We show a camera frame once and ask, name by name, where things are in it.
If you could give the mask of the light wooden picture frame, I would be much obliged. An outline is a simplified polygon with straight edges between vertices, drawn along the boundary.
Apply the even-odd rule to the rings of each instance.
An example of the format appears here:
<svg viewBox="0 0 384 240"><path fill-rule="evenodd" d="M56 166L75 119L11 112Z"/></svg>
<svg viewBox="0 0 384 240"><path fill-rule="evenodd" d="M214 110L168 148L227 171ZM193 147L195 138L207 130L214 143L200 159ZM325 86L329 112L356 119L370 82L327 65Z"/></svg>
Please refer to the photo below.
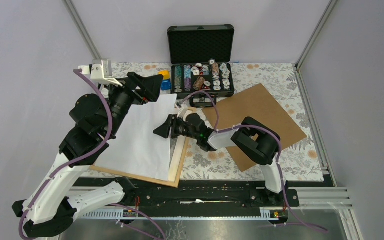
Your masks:
<svg viewBox="0 0 384 240"><path fill-rule="evenodd" d="M195 110L193 108L188 108L187 113L194 113ZM177 114L178 111L174 107L174 112L172 114ZM90 167L90 171L96 171L100 176L114 175L114 176L122 176L128 177L135 180L141 180L149 183L160 184L163 186L169 187L177 187L179 185L180 176L183 170L183 165L185 161L186 149L188 146L189 140L184 136L179 136L175 139L168 138L170 140L170 165L169 165L169 174L167 180L160 180L140 175L135 175L131 173L124 173L120 171L110 170L103 167L96 167L95 164Z"/></svg>

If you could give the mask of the mountain sunset photo print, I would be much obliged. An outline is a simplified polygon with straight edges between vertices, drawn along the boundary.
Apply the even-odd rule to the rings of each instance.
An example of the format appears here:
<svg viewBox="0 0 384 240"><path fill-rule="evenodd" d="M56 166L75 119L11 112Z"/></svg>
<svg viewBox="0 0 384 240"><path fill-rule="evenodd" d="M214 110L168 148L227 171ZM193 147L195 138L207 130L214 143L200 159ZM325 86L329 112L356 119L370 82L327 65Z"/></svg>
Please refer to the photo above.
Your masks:
<svg viewBox="0 0 384 240"><path fill-rule="evenodd" d="M157 102L132 105L116 138L95 162L96 167L167 180L171 141L153 133L175 110L177 95L163 94Z"/></svg>

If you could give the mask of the brown frame backing board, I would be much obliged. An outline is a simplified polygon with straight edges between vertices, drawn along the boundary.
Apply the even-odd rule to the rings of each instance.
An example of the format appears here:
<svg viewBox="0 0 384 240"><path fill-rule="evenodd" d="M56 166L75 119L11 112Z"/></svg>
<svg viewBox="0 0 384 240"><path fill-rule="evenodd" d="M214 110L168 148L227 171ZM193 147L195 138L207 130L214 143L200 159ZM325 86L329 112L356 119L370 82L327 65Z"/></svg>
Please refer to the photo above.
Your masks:
<svg viewBox="0 0 384 240"><path fill-rule="evenodd" d="M280 136L282 152L307 138L287 110L284 110L262 84L257 84L223 100L217 99L216 107L220 115L217 129L232 127L240 124L246 117L251 117ZM211 125L216 123L217 115L214 109L206 107L202 111ZM224 150L218 150L200 154L219 164L227 163L231 159L241 172L256 165L238 147L229 147L227 153Z"/></svg>

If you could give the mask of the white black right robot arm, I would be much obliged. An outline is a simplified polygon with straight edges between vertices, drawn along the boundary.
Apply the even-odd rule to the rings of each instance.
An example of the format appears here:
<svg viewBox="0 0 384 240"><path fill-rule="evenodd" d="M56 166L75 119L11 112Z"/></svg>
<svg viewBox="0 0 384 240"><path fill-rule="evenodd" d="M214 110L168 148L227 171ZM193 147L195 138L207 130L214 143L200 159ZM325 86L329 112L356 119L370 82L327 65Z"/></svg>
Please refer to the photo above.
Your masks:
<svg viewBox="0 0 384 240"><path fill-rule="evenodd" d="M280 166L281 138L252 117L246 117L242 123L231 128L216 130L208 127L196 113L189 114L185 119L170 114L153 133L165 139L179 136L194 139L205 152L237 147L260 166L268 190L267 201L279 206L287 199L287 181Z"/></svg>

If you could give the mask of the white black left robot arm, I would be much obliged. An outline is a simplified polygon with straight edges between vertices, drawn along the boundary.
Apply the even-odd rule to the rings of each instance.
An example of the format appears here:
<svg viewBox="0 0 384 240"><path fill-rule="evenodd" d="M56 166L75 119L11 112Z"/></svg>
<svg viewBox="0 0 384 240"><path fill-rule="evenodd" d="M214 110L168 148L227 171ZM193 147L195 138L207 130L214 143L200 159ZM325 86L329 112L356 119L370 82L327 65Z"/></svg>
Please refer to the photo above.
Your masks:
<svg viewBox="0 0 384 240"><path fill-rule="evenodd" d="M129 72L125 78L109 83L108 97L88 77L84 81L93 93L83 95L70 111L75 126L60 144L51 169L31 197L12 205L24 240L56 237L79 217L105 206L140 205L136 188L126 177L116 177L86 194L68 196L68 192L108 149L109 140L116 138L131 106L158 100L163 76L143 77Z"/></svg>

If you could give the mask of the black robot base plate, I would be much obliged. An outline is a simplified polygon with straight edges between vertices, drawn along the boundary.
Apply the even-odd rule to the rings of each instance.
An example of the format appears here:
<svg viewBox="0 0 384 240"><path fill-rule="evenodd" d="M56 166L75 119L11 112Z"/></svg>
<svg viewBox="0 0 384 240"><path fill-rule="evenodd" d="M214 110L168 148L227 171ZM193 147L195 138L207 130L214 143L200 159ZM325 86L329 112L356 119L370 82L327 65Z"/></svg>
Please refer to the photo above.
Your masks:
<svg viewBox="0 0 384 240"><path fill-rule="evenodd" d="M150 217L259 217L260 208L283 209L264 181L181 180L178 187L132 179L133 193L121 204Z"/></svg>

